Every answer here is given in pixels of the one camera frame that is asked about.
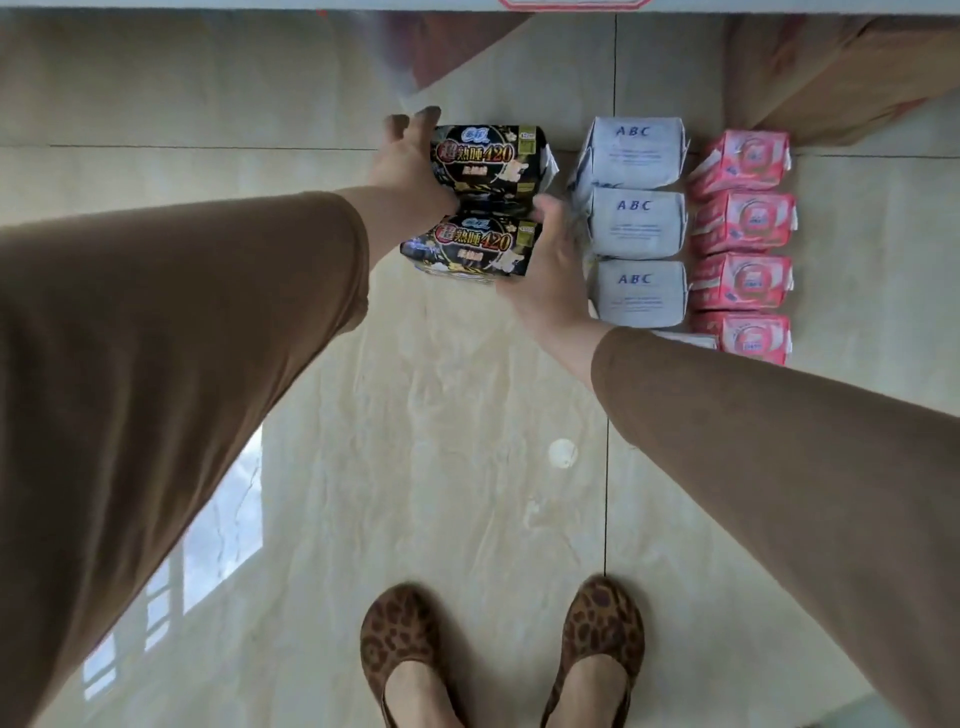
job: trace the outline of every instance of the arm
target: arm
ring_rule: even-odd
[[[375,262],[452,211],[439,114],[388,120],[369,184],[339,194],[0,230],[0,724],[30,723],[361,321]]]
[[[541,206],[528,280],[502,288],[534,337],[914,725],[960,725],[960,420],[592,321]]]

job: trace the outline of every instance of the white sanitary pad package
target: white sanitary pad package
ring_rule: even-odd
[[[686,203],[679,192],[593,187],[583,214],[590,249],[600,257],[648,260],[684,246]]]
[[[686,270],[679,260],[600,260],[591,297],[601,321],[667,328],[686,313]]]
[[[679,118],[598,116],[569,186],[578,204],[591,187],[656,189],[684,170],[686,130]]]
[[[719,340],[710,333],[683,333],[682,331],[654,331],[654,333],[664,339],[672,339],[701,349],[713,349],[715,352],[720,349]]]

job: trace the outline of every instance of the marble floor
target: marble floor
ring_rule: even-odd
[[[540,124],[565,164],[597,114],[679,114],[703,138],[721,129],[722,31],[537,16],[398,98],[336,13],[7,13],[0,223],[347,186],[379,118],[425,103]],[[792,366],[960,414],[958,114],[952,95],[800,150]],[[534,726],[569,599],[603,569],[648,623],[631,726],[797,728],[870,692],[491,290],[392,255],[367,322],[290,390],[40,725],[379,725],[357,628],[417,579],[445,605],[473,724]]]

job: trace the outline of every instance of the flat shoe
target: flat shoe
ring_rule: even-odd
[[[408,661],[424,663],[437,673],[453,712],[466,726],[447,677],[437,616],[421,589],[399,584],[376,599],[360,627],[360,664],[388,728],[396,728],[396,724],[387,710],[387,680],[397,665]]]
[[[630,710],[630,693],[643,664],[643,619],[626,590],[603,574],[580,585],[566,612],[560,669],[540,720],[540,728],[560,702],[570,669],[585,657],[610,655],[627,671],[627,694],[617,708],[612,728],[623,728]]]

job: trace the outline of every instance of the foot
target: foot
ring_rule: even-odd
[[[566,613],[560,669],[541,726],[620,728],[644,653],[643,620],[609,577],[585,581]]]
[[[627,670],[610,655],[585,657],[570,668],[547,728],[612,726],[628,685]]]
[[[446,680],[440,626],[424,593],[401,584],[371,605],[360,663],[390,728],[460,728]]]
[[[396,728],[461,728],[444,681],[424,663],[397,665],[387,678],[384,701]]]

